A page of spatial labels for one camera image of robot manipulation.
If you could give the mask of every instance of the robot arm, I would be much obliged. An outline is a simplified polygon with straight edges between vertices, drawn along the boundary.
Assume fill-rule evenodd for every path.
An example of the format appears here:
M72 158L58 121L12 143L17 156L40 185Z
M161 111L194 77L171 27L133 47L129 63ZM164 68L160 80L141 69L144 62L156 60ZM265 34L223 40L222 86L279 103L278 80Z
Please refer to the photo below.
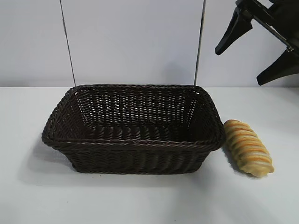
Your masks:
M268 9L257 0L237 0L232 20L216 47L222 54L234 41L252 29L254 19L282 43L286 51L258 77L260 85L299 73L299 0L270 0Z

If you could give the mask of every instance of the wicker basket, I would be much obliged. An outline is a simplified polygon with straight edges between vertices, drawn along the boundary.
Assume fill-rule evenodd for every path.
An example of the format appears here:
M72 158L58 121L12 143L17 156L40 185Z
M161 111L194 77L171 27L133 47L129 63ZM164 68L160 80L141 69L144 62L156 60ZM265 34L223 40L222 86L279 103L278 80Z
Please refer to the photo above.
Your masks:
M225 141L206 91L184 85L82 85L51 114L43 142L83 173L196 171Z

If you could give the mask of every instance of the dark brown wicker basket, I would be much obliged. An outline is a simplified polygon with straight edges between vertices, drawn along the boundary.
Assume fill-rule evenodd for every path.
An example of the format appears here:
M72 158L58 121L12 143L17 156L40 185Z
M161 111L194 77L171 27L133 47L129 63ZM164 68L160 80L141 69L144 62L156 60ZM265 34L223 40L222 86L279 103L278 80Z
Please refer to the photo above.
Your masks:
M225 141L206 91L183 85L82 85L51 114L43 142L83 173L196 171Z

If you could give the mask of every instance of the bread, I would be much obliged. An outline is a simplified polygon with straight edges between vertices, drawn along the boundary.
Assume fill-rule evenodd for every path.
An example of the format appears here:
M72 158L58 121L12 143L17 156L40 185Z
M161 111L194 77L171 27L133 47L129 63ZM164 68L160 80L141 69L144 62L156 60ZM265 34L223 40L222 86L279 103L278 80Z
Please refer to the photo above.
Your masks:
M224 123L227 146L240 170L257 177L274 172L272 158L249 125L238 120Z

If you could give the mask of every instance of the bread roll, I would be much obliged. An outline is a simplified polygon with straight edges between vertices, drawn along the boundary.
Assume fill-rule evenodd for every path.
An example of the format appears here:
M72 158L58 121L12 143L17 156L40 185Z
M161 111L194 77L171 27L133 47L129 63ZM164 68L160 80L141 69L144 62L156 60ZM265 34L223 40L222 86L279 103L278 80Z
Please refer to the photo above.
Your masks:
M240 170L257 177L274 172L272 158L249 125L238 120L224 123L227 145Z

